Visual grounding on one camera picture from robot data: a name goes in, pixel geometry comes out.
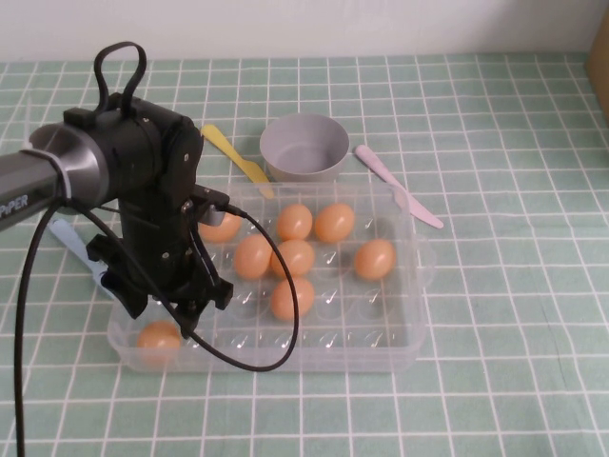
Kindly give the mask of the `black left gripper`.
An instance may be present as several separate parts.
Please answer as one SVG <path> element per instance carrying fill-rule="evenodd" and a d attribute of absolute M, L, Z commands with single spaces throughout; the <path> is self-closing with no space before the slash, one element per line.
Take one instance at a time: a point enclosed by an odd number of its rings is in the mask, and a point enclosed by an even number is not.
<path fill-rule="evenodd" d="M 183 338 L 190 338 L 212 302 L 224 309 L 233 285 L 222 279 L 199 236 L 199 224 L 218 225 L 229 197 L 214 189 L 140 189 L 118 200 L 122 237 L 104 234 L 87 244 L 88 258 L 107 265 L 102 286 L 138 318 L 150 296 L 165 296 Z"/>

